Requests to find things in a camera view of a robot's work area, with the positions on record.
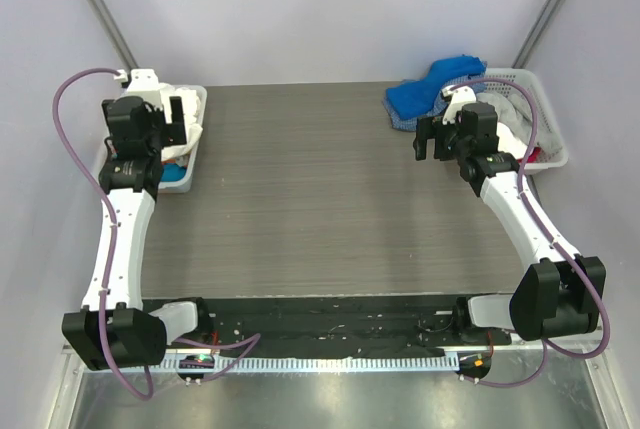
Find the white t-shirt red print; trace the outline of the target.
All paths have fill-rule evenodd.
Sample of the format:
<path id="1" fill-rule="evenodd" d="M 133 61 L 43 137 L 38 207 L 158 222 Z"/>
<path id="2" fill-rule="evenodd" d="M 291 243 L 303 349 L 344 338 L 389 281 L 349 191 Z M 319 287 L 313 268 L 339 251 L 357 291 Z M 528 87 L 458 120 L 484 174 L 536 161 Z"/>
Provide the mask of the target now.
<path id="1" fill-rule="evenodd" d="M 186 143 L 162 149 L 162 162 L 186 157 L 199 142 L 203 132 L 202 118 L 207 92 L 202 86 L 173 86 L 161 83 L 161 99 L 167 123 L 171 122 L 169 97 L 180 96 L 183 103 Z"/>

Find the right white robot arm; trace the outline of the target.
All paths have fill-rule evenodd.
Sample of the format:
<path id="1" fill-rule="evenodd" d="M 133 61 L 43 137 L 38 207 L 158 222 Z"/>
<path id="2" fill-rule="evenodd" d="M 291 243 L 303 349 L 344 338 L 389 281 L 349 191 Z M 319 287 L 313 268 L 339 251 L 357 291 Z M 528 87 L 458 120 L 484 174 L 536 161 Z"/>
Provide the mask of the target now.
<path id="1" fill-rule="evenodd" d="M 520 160 L 499 149 L 498 116 L 486 103 L 467 103 L 447 120 L 419 119 L 415 157 L 435 142 L 437 160 L 457 162 L 460 176 L 502 224 L 524 275 L 507 295 L 474 296 L 468 302 L 476 327 L 515 331 L 526 341 L 610 331 L 602 295 L 606 269 L 585 257 L 553 226 L 531 193 Z"/>

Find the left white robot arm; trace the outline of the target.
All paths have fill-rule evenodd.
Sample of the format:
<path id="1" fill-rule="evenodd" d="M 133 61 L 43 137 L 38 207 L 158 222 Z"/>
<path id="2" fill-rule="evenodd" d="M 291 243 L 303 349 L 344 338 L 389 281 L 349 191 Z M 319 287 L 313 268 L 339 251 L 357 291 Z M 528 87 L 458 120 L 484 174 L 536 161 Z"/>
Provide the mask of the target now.
<path id="1" fill-rule="evenodd" d="M 159 192 L 161 151 L 186 139 L 184 125 L 137 95 L 106 100 L 102 109 L 113 150 L 94 179 L 103 207 L 98 254 L 90 286 L 62 333 L 94 371 L 160 363 L 183 336 L 211 341 L 208 308 L 200 297 L 170 301 L 146 312 L 141 269 L 146 233 Z"/>

